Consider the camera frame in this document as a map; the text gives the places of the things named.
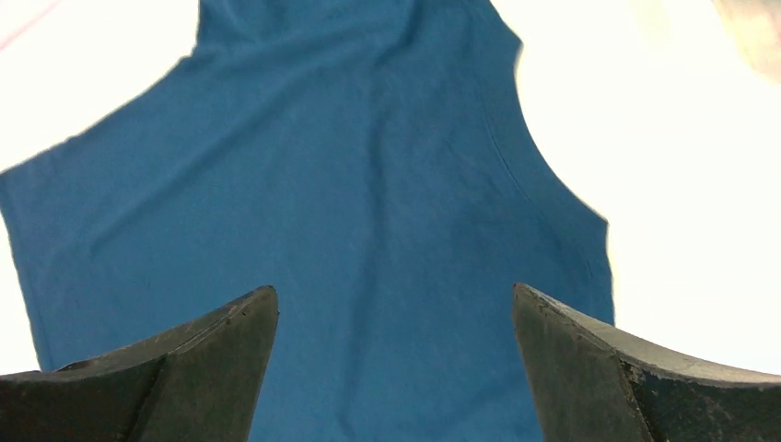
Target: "white background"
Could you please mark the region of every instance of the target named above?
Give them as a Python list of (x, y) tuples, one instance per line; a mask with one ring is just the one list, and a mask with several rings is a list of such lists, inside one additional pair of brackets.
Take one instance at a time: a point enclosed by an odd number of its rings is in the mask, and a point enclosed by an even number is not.
[[(54, 3), (0, 50), (0, 169), (87, 129), (194, 45), (197, 0), (0, 0), (0, 47)], [(740, 60), (708, 0), (494, 3), (525, 42), (534, 139), (611, 223), (618, 326), (781, 374), (781, 87)], [(37, 367), (0, 241), (0, 374)]]

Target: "blue t-shirt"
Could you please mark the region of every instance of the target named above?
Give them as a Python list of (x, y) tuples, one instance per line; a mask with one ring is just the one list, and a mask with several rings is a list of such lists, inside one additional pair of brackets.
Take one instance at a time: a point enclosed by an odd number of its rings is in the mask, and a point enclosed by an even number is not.
[(512, 285), (612, 322), (611, 274), (518, 49), (488, 0), (201, 0), (192, 56), (0, 176), (42, 368), (274, 285), (251, 441), (540, 440)]

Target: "pink line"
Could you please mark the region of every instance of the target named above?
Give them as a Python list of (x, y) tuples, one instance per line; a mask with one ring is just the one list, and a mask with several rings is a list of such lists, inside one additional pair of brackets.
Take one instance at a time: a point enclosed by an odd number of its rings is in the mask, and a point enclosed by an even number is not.
[(46, 15), (52, 12), (52, 10), (55, 7), (57, 7), (57, 5), (59, 5), (61, 1), (62, 0), (54, 0), (45, 9), (43, 9), (37, 16), (35, 16), (32, 20), (27, 22), (26, 25), (12, 32), (11, 35), (9, 35), (5, 40), (0, 41), (0, 51), (10, 46), (10, 44), (14, 42), (14, 40), (16, 40), (20, 35), (27, 32), (36, 23), (41, 21), (42, 18), (46, 17)]

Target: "blue fabric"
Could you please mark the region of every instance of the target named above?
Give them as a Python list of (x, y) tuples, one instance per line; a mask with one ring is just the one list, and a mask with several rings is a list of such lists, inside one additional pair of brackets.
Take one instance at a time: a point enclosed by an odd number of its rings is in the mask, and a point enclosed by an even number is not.
[(612, 322), (606, 224), (519, 111), (487, 0), (202, 0), (144, 95), (0, 176), (43, 369), (258, 285), (251, 441), (537, 441), (524, 282)]

